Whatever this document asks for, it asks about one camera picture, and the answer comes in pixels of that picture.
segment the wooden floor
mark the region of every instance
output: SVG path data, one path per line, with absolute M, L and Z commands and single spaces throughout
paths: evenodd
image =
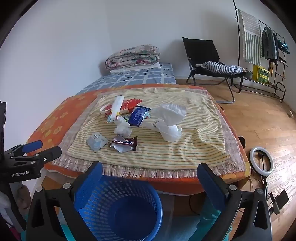
M 185 81 L 177 80 L 177 83 L 185 84 Z M 203 87 L 206 87 L 215 100 L 231 100 L 226 85 Z M 276 196 L 285 189 L 289 196 L 289 202 L 281 213 L 271 215 L 273 241 L 280 241 L 296 217 L 296 119 L 288 116 L 289 107 L 285 103 L 280 104 L 278 99 L 247 91 L 238 94 L 234 86 L 232 89 L 236 92 L 235 103 L 221 106 L 236 134 L 246 139 L 247 156 L 255 146 L 267 149 L 275 165 L 274 172 L 267 178 L 268 190 Z M 252 173 L 253 188 L 257 188 L 260 183 L 254 178 L 258 177 L 254 177 Z M 251 188 L 249 181 L 243 190 L 250 191 Z M 239 212 L 234 221 L 230 238 L 237 228 L 241 214 Z

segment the orange blanket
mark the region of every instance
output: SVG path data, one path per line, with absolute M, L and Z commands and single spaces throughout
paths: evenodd
M 171 85 L 171 84 L 147 84 L 147 85 L 130 85 L 130 86 L 121 86 L 117 88 L 102 89 L 97 91 L 90 91 L 81 95 L 76 95 L 69 97 L 63 103 L 61 103 L 43 122 L 42 124 L 34 131 L 27 143 L 33 142 L 36 140 L 41 140 L 43 142 L 42 149 L 39 149 L 35 152 L 32 152 L 31 155 L 48 149 L 53 146 L 57 146 L 61 143 L 64 135 L 72 126 L 72 124 L 77 120 L 77 118 L 82 114 L 87 106 L 89 106 L 96 98 L 99 93 L 105 93 L 113 90 L 120 89 L 131 89 L 131 88 L 145 88 L 145 87 L 174 87 L 174 88 L 195 88 L 195 89 L 204 89 L 203 87 L 198 86 L 189 86 L 189 85 Z M 221 111 L 220 107 L 217 105 L 222 116 L 226 120 L 227 124 L 231 128 L 233 135 L 237 139 L 234 129 L 232 128 L 230 122 L 228 121 L 225 114 Z M 221 177 L 227 183 L 233 183 L 239 181 L 239 186 L 243 186 L 249 176 L 251 175 L 250 165 L 247 159 L 247 156 L 239 142 L 240 151 L 244 158 L 246 164 L 245 172 L 230 173 L 227 175 L 222 175 Z M 66 176 L 77 177 L 81 173 L 68 170 L 59 166 L 52 165 L 50 163 L 45 165 L 45 168 L 48 170 L 58 171 Z M 141 180 L 149 181 L 157 190 L 175 193 L 175 194 L 195 194 L 202 192 L 203 189 L 197 178 L 140 178 Z

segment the striped towel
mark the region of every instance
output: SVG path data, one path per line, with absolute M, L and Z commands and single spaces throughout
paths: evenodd
M 243 57 L 246 62 L 261 65 L 261 30 L 259 21 L 239 9 L 239 23 L 243 39 Z
M 208 61 L 203 64 L 196 64 L 196 67 L 202 67 L 207 71 L 216 74 L 235 75 L 245 73 L 245 69 L 237 65 L 224 65 L 213 61 Z
M 125 96 L 125 99 L 141 99 L 142 106 L 151 108 L 164 103 L 186 106 L 187 115 L 179 125 L 182 127 L 182 137 L 177 142 L 170 143 L 166 142 L 159 132 L 133 126 L 131 136 L 138 137 L 136 151 L 119 153 L 106 145 L 94 153 L 86 144 L 86 140 L 94 132 L 100 132 L 108 140 L 115 136 L 113 131 L 116 125 L 106 123 L 106 118 L 99 109 L 112 103 L 118 95 Z M 156 118 L 151 117 L 145 121 L 153 123 L 155 120 Z M 221 122 L 211 97 L 178 88 L 137 88 L 105 95 L 78 131 L 67 155 L 123 167 L 165 170 L 195 169 L 202 162 L 215 167 L 230 158 L 225 151 Z

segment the metal rack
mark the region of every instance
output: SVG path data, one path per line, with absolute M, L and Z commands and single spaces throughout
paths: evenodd
M 238 29 L 238 37 L 239 37 L 239 54 L 238 54 L 238 62 L 237 62 L 237 65 L 239 66 L 239 61 L 240 61 L 240 29 L 239 29 L 239 19 L 238 19 L 238 14 L 237 14 L 237 11 L 239 10 L 236 5 L 235 5 L 235 1 L 233 0 L 233 4 L 234 4 L 234 8 L 235 8 L 235 13 L 236 13 L 236 20 L 237 20 L 237 29 Z M 270 28 L 277 36 L 281 37 L 285 43 L 285 38 L 283 36 L 281 36 L 280 34 L 278 34 L 276 31 L 274 31 L 271 27 L 269 27 L 266 23 L 260 21 L 262 24 L 264 24 L 266 27 Z M 274 82 L 269 82 L 268 85 L 265 85 L 263 83 L 260 83 L 260 82 L 257 82 L 257 81 L 254 81 L 254 80 L 250 80 L 250 79 L 247 79 L 247 78 L 242 78 L 241 81 L 240 81 L 240 84 L 237 85 L 237 84 L 234 84 L 233 83 L 233 80 L 231 80 L 231 83 L 230 85 L 234 85 L 238 90 L 239 90 L 239 93 L 242 91 L 242 90 L 245 90 L 245 91 L 249 91 L 249 92 L 254 92 L 254 93 L 258 93 L 258 94 L 262 94 L 262 95 L 266 95 L 266 96 L 271 96 L 271 97 L 275 97 L 275 98 L 278 98 L 281 100 L 281 103 L 284 101 L 284 98 L 285 98 L 285 94 L 286 94 L 286 87 L 284 86 L 283 84 L 283 80 L 286 79 L 285 76 L 284 76 L 284 73 L 285 73 L 285 64 L 284 64 L 284 69 L 283 69 L 283 75 L 277 73 L 277 68 L 278 66 L 276 66 L 276 70 L 273 71 L 273 73 L 275 73 L 274 75 Z M 276 76 L 280 76 L 282 77 L 281 79 L 281 82 L 277 82 L 276 83 Z M 248 80 L 248 81 L 252 81 L 252 82 L 255 82 L 257 84 L 260 84 L 260 85 L 264 85 L 266 87 L 269 87 L 269 88 L 272 88 L 274 91 L 273 92 L 270 92 L 270 91 L 267 91 L 267 90 L 263 90 L 263 89 L 259 89 L 259 88 L 255 88 L 255 87 L 250 87 L 250 86 L 246 86 L 246 85 L 243 85 L 243 80 Z M 279 95 L 277 95 L 276 91 L 280 91 L 283 93 L 283 96 L 280 97 Z

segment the teal pants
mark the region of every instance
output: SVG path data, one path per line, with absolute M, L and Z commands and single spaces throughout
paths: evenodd
M 190 237 L 188 241 L 202 240 L 206 233 L 213 226 L 214 222 L 217 220 L 220 213 L 221 211 L 216 210 L 209 198 L 206 197 L 205 202 L 202 206 L 202 210 L 200 212 L 200 222 L 196 226 L 197 230 L 194 232 L 194 234 Z M 228 234 L 226 235 L 223 241 L 228 241 Z

